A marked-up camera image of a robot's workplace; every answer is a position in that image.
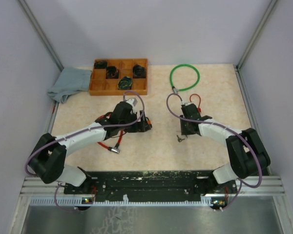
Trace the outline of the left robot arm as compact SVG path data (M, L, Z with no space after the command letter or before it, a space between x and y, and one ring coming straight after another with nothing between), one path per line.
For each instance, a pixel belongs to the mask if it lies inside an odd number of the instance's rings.
M92 187L86 172L80 167L66 165L66 157L93 143L101 143L126 133L144 133L152 125L144 110L135 111L135 99L119 102L112 112L97 118L84 129L52 136L42 135L26 162L26 171L38 176L45 184L64 182L85 194Z

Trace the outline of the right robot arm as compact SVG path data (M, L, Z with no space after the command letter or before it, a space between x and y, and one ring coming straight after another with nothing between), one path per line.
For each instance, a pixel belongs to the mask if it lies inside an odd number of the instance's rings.
M201 116L192 102L181 105L181 110L182 135L209 137L227 148L230 162L212 172L212 178L208 181L212 192L221 192L230 180L245 179L258 172L251 151L254 151L261 170L270 166L270 157L255 129L231 130L226 126L221 127L212 117Z

